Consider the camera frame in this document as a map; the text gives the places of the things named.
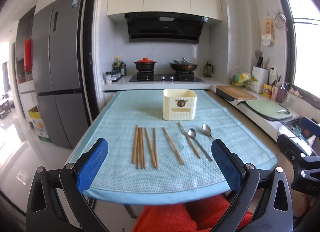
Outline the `steel spoon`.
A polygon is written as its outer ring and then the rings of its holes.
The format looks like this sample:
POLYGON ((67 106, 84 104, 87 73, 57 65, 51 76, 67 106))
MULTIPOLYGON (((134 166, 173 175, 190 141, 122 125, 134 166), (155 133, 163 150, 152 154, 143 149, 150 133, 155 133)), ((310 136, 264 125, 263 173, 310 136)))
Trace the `steel spoon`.
POLYGON ((202 125, 202 130, 203 130, 203 133, 208 136, 212 141, 214 140, 213 136, 212 136, 212 131, 210 129, 210 127, 207 125, 207 124, 203 124, 202 125))
POLYGON ((204 147, 200 144, 200 142, 196 139, 196 131, 193 128, 190 128, 187 131, 187 135, 189 138, 191 138, 192 140, 194 140, 197 144, 197 146, 201 149, 201 151, 204 153, 205 157, 212 162, 213 159, 210 157, 210 155, 207 153, 207 151, 204 149, 204 147))

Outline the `wooden chopstick seven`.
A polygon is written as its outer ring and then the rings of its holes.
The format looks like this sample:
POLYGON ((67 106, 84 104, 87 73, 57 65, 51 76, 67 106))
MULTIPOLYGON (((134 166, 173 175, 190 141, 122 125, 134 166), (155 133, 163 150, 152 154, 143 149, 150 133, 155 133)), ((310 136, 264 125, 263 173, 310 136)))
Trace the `wooden chopstick seven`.
POLYGON ((178 150, 177 150, 177 148, 176 148, 173 140, 171 139, 170 135, 168 134, 167 130, 166 130, 164 127, 163 127, 162 129, 163 129, 163 131, 164 131, 164 133, 165 133, 165 135, 166 135, 169 143, 171 144, 171 146, 172 146, 172 148, 173 148, 173 150, 174 150, 174 152, 175 152, 175 154, 176 154, 176 156, 177 156, 177 159, 178 159, 179 163, 180 163, 181 165, 184 165, 184 161, 183 161, 183 159, 181 158, 181 155, 180 155, 180 153, 178 152, 178 150))

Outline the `wooden chopstick four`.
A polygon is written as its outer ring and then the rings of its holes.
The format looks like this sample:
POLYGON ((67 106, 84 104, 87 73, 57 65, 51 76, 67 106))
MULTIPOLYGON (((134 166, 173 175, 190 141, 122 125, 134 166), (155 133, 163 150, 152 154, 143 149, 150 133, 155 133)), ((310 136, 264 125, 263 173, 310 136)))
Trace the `wooden chopstick four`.
POLYGON ((141 155, 142 155, 142 166, 143 166, 143 169, 145 169, 146 166, 145 166, 145 154, 144 154, 143 128, 140 128, 140 147, 141 147, 141 155))

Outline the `wooden chopstick one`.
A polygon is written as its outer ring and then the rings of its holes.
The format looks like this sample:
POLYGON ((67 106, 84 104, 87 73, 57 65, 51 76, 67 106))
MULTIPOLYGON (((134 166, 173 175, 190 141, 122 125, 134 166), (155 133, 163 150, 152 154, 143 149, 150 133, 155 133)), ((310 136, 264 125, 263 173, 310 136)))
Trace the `wooden chopstick one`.
POLYGON ((138 140, 138 125, 136 125, 136 128, 135 128, 135 137, 134 137, 133 151, 132 151, 132 163, 136 163, 137 140, 138 140))

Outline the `wooden chopstick eight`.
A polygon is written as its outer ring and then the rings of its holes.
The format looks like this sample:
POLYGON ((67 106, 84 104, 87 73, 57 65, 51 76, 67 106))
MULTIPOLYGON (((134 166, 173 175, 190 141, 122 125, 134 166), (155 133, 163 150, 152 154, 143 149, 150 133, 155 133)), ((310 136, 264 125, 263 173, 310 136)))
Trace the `wooden chopstick eight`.
POLYGON ((191 149, 193 150, 194 154, 197 156, 198 159, 200 159, 200 154, 198 153, 198 151, 196 150, 195 146, 193 145, 193 143, 191 142, 190 138, 187 135, 187 132, 185 131, 185 129, 183 128, 183 126, 181 125, 180 122, 178 122, 178 126, 182 132, 182 134, 185 136, 185 138, 187 139, 187 142, 189 143, 189 146, 191 147, 191 149))

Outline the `wooden chopstick two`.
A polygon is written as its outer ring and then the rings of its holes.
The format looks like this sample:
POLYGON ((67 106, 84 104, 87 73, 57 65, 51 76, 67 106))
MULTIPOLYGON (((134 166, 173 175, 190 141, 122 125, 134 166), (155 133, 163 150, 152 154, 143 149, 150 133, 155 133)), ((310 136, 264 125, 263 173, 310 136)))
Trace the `wooden chopstick two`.
POLYGON ((137 129, 137 143, 136 143, 136 168, 139 169, 140 163, 140 127, 137 129))

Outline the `wooden chopstick five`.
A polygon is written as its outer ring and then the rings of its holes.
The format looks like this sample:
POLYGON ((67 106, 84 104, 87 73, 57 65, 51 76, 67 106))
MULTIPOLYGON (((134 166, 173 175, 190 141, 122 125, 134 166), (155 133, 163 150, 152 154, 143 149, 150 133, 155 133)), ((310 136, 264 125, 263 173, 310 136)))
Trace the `wooden chopstick five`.
POLYGON ((148 130, 146 128, 144 128, 144 130, 145 130, 145 135, 146 135, 147 142, 148 142, 150 156, 151 156, 151 159, 152 159, 152 166, 154 168, 157 168, 157 162, 156 162, 155 155, 154 155, 154 152, 153 152, 153 147, 152 147, 152 144, 151 144, 151 140, 150 140, 150 136, 149 136, 148 130))

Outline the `wooden chopstick six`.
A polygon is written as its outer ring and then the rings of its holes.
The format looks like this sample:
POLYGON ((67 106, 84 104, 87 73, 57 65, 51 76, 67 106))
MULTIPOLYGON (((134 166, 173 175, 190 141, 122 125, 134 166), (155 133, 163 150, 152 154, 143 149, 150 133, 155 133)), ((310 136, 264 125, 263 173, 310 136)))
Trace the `wooden chopstick six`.
POLYGON ((156 128, 153 128, 153 144, 154 144, 154 155, 156 161, 156 169, 158 169, 158 154, 157 154, 157 137, 156 137, 156 128))

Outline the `pink utensil cup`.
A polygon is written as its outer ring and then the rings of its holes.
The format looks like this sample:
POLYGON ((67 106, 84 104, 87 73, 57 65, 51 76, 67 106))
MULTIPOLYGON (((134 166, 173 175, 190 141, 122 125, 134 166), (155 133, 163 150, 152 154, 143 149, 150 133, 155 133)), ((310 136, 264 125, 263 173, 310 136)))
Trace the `pink utensil cup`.
POLYGON ((278 94, 278 87, 272 86, 271 99, 275 101, 277 99, 277 94, 278 94))

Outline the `yellow tin can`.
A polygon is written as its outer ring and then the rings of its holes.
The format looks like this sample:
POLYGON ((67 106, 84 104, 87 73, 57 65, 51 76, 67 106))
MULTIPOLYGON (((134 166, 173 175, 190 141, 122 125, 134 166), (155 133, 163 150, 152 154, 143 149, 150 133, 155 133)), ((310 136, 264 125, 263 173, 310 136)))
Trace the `yellow tin can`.
POLYGON ((272 96, 272 86, 268 84, 263 84, 262 96, 266 98, 271 98, 272 96))

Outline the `white spice shaker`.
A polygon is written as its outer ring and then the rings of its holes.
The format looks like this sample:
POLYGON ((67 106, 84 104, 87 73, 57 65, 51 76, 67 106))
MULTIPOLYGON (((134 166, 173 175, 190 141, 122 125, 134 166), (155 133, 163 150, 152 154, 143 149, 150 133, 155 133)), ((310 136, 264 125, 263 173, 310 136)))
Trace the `white spice shaker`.
POLYGON ((111 72, 105 72, 105 83, 106 84, 112 83, 112 73, 111 72))

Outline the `wok with glass lid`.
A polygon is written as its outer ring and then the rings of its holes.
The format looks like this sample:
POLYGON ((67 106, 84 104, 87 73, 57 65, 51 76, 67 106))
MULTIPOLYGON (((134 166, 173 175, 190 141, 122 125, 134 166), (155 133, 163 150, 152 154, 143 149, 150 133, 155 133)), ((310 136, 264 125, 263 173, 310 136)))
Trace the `wok with glass lid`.
POLYGON ((181 60, 172 59, 172 63, 169 64, 172 70, 176 72, 193 72, 198 66, 195 63, 188 62, 185 57, 182 57, 181 60))

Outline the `red hanging cloth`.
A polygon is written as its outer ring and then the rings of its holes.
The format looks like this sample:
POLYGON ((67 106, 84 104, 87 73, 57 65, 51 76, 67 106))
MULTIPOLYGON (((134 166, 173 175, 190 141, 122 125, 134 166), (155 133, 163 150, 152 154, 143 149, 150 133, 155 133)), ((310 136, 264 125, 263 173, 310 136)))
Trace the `red hanging cloth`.
POLYGON ((27 39, 24 41, 24 71, 25 72, 30 72, 32 68, 32 40, 27 39))

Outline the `grey double door refrigerator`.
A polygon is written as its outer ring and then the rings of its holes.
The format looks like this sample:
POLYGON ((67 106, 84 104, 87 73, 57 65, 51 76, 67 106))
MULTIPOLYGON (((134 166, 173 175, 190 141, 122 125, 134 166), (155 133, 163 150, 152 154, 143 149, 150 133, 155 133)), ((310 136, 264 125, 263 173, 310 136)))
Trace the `grey double door refrigerator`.
POLYGON ((34 16, 32 73, 53 144, 74 148, 89 127, 80 58, 83 0, 56 0, 34 16))

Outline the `hanging wall calendar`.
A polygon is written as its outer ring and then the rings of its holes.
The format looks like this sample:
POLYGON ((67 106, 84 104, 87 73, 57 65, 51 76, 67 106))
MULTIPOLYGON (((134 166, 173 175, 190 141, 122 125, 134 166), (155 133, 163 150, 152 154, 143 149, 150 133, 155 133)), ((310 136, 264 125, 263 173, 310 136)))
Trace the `hanging wall calendar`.
POLYGON ((274 19, 271 16, 264 17, 261 40, 266 47, 275 43, 274 19))

